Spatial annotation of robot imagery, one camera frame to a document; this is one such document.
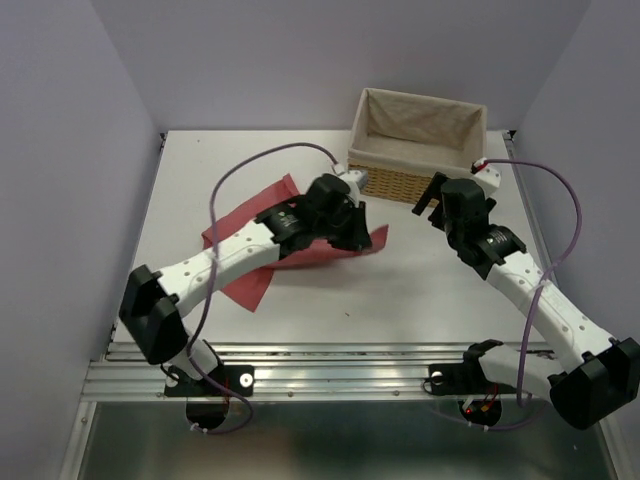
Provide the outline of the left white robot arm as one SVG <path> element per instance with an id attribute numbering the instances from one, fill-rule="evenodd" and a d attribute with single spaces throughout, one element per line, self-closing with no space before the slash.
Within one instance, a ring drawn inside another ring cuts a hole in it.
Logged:
<path id="1" fill-rule="evenodd" d="M 323 174 L 304 194 L 263 210 L 218 244 L 157 271 L 146 265 L 134 269 L 119 319 L 146 361 L 178 369 L 199 393 L 215 392 L 222 384 L 221 362 L 197 332 L 185 327 L 185 317 L 240 277 L 320 241 L 354 253 L 371 248 L 359 198 L 366 183 L 360 170 Z"/>

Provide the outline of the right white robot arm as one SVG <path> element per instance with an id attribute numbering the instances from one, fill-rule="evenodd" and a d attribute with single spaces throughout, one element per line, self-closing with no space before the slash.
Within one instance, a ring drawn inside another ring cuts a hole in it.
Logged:
<path id="1" fill-rule="evenodd" d="M 432 364 L 423 390 L 460 397 L 466 421 L 494 426 L 499 408 L 476 401 L 478 395 L 520 390 L 550 403 L 570 426 L 585 430 L 635 400 L 639 391 L 639 345 L 616 339 L 584 315 L 539 268 L 525 244 L 508 228 L 490 222 L 495 200 L 486 196 L 486 179 L 436 173 L 413 208 L 444 232 L 458 258 L 502 293 L 524 315 L 553 351 L 552 358 L 528 354 L 499 340 L 472 344 L 459 363 Z"/>

